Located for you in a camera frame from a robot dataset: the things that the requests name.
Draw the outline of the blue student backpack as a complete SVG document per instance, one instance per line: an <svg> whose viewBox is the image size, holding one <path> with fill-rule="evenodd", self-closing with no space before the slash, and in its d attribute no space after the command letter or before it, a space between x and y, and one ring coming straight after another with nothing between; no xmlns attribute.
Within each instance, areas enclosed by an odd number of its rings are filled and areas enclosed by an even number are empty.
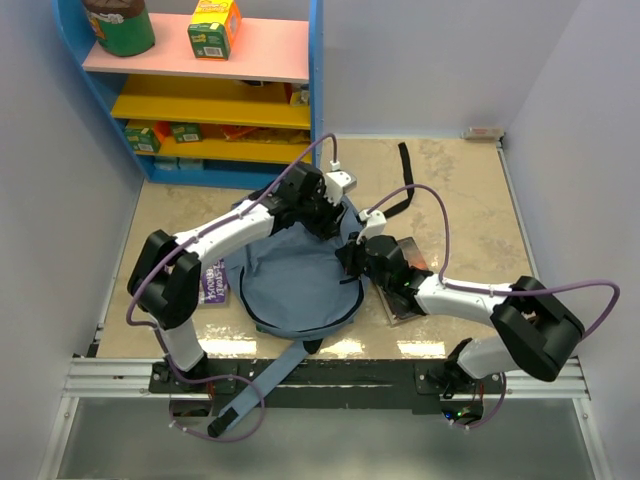
<svg viewBox="0 0 640 480"><path fill-rule="evenodd" d="M348 198L343 203L336 237L321 240L296 223L225 257L229 287L257 330L292 344L219 412L207 428L211 437L234 428L361 307L369 280L348 276L335 255L362 229L356 208Z"/></svg>

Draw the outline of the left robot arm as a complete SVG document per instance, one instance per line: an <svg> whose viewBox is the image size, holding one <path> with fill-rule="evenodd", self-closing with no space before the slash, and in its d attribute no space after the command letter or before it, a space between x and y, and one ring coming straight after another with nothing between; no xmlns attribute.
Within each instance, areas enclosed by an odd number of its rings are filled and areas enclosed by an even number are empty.
<svg viewBox="0 0 640 480"><path fill-rule="evenodd" d="M127 285L130 307L149 315L146 324L173 366L177 386L196 392L207 380L207 355L193 324L203 269L296 223L322 240L336 236L346 213L343 198L356 182L339 167L322 172L306 163L291 165L267 187L200 227L148 236Z"/></svg>

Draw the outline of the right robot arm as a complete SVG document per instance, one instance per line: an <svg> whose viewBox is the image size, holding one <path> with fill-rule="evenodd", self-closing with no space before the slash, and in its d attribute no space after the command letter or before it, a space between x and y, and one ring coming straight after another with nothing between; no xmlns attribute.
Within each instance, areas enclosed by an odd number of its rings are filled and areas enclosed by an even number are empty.
<svg viewBox="0 0 640 480"><path fill-rule="evenodd" d="M461 342L445 361L446 382L459 393L489 374L512 370L552 382L585 334L582 322L533 277L495 287L440 279L411 265L389 235L359 240L352 234L336 257L347 275L368 277L404 315L450 316L497 332Z"/></svg>

